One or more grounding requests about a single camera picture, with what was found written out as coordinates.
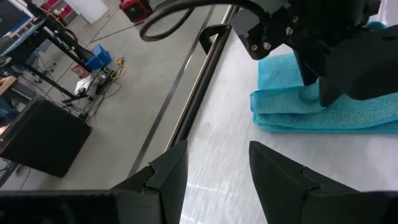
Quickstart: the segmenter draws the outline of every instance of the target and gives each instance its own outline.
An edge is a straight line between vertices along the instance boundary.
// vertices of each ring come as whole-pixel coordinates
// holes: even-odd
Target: blue towel
[[[261,60],[254,122],[268,132],[398,133],[398,93],[366,101],[343,95],[322,108],[318,89],[303,86],[294,54]]]

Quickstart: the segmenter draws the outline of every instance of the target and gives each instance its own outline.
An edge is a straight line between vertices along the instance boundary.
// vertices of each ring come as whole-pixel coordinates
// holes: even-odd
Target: computer monitor
[[[0,0],[0,37],[17,30],[29,16],[8,0]]]

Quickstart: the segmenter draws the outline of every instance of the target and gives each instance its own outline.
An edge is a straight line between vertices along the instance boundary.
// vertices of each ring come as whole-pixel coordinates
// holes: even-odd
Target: gray floor
[[[142,161],[136,164],[137,168],[146,166],[164,152],[206,59],[200,45],[194,45],[194,40],[204,25],[219,24],[227,7],[198,8],[172,36],[159,42],[146,43],[139,38],[139,26],[131,27],[132,23],[123,12],[117,10],[119,0],[103,1],[109,11],[98,22],[87,24],[78,16],[68,28],[77,34],[81,45],[91,48],[101,44],[114,59],[126,59],[128,71],[118,80],[122,85],[120,91],[105,100],[97,115],[90,120],[93,132],[64,178],[58,179],[33,169],[29,174],[28,169],[23,169],[12,175],[3,190],[19,189],[28,174],[24,190],[108,189],[116,185],[129,175],[170,89],[176,86],[153,138],[147,139],[151,141],[148,141]],[[168,29],[180,15],[174,14],[160,21],[153,32]],[[131,28],[107,37],[128,27]],[[42,58],[46,64],[58,63],[52,77],[73,91],[78,81],[78,77],[70,71],[75,65],[73,61],[54,46]],[[117,68],[115,62],[111,67]],[[40,84],[40,89],[31,86],[40,94],[48,94],[54,101],[63,99],[60,92],[47,83]],[[117,86],[113,86],[109,94],[116,89]],[[81,100],[79,107],[83,108],[85,104],[87,101]]]

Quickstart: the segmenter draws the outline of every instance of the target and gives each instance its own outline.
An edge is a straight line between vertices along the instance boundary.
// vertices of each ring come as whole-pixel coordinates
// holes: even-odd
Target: wire
[[[57,31],[58,31],[58,32],[54,32],[54,37],[55,37],[56,40],[57,40],[58,42],[60,42],[60,44],[62,44],[67,50],[71,51],[71,50],[73,50],[73,48],[77,48],[77,47],[78,47],[78,45],[79,45],[79,40],[78,40],[76,34],[75,34],[74,32],[72,32],[72,30],[63,28],[63,29],[60,29],[60,30],[57,30]],[[61,32],[65,33],[65,34],[67,34],[67,35],[69,35],[70,37],[73,38],[73,40],[75,41],[75,43],[73,44],[72,47],[69,47],[65,42],[63,42],[63,41],[59,38],[58,35],[59,35],[59,33],[61,33]]]
[[[60,16],[56,17],[55,15],[52,14],[52,12],[49,12],[49,11],[43,9],[43,8],[40,7],[40,6],[37,6],[37,7],[38,7],[39,9],[41,9],[43,12],[45,12],[47,15],[52,16],[52,17],[55,19],[55,21],[58,22],[64,29],[66,28],[65,25],[63,25],[62,22],[60,21]]]
[[[22,190],[22,188],[25,186],[25,183],[26,183],[26,181],[27,181],[27,179],[29,178],[29,176],[30,176],[30,171],[32,170],[30,167],[28,167],[29,168],[29,172],[27,173],[27,176],[26,176],[26,178],[25,178],[25,180],[24,180],[24,183],[22,183],[22,186],[19,188],[19,190]]]
[[[250,0],[174,0],[174,1],[166,1],[162,3],[162,5],[158,8],[155,9],[155,12],[150,15],[146,21],[146,23],[142,26],[139,35],[142,40],[146,42],[153,42],[153,41],[158,41],[162,40],[171,34],[173,34],[180,26],[188,19],[188,17],[191,15],[193,12],[194,8],[200,7],[200,6],[209,6],[209,5],[214,5],[214,4],[228,4],[228,5],[234,5],[234,6],[239,6],[244,9],[247,9],[248,11],[251,11],[253,14],[255,14],[260,22],[262,24],[267,24],[270,21],[270,15],[263,10],[261,6],[258,4],[250,1]],[[150,27],[152,27],[156,22],[159,22],[161,19],[164,17],[173,14],[175,12],[179,12],[182,10],[188,11],[183,15],[183,17],[169,30],[153,35],[153,36],[148,36],[147,32]]]
[[[4,161],[4,162],[7,162],[7,165],[5,166],[5,168],[0,169],[0,172],[9,170],[11,168],[11,163],[12,162],[8,161],[8,160],[5,160],[5,159],[1,159],[1,160]]]
[[[124,58],[119,58],[119,59],[118,59],[118,65],[119,65],[119,68],[115,71],[115,73],[116,73],[117,75],[116,75],[115,77],[111,77],[112,81],[111,81],[106,87],[104,87],[103,91],[99,94],[99,97],[98,97],[97,99],[95,99],[95,101],[93,102],[93,104],[92,104],[92,105],[90,106],[90,108],[86,111],[87,114],[90,114],[90,113],[94,110],[94,113],[93,113],[91,116],[87,117],[86,123],[87,123],[91,118],[93,118],[93,117],[97,114],[98,109],[100,108],[100,106],[102,105],[102,103],[103,103],[103,101],[104,101],[105,99],[108,99],[108,98],[114,96],[114,95],[117,94],[117,93],[119,92],[119,90],[121,89],[121,84],[118,83],[118,82],[116,82],[116,80],[117,80],[119,77],[123,76],[123,75],[127,72],[127,68],[124,66]],[[112,93],[112,94],[106,96],[106,93],[109,91],[109,89],[111,88],[112,84],[117,84],[117,85],[119,85],[119,87],[118,87],[118,89],[117,89],[114,93]]]

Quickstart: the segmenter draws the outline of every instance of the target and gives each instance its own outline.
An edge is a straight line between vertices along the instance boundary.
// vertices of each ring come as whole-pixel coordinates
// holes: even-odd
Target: white table surface
[[[290,51],[281,47],[273,54]],[[361,191],[398,190],[398,134],[271,134],[258,129],[249,109],[257,64],[232,32],[188,139],[180,223],[267,223],[250,173],[250,141]]]

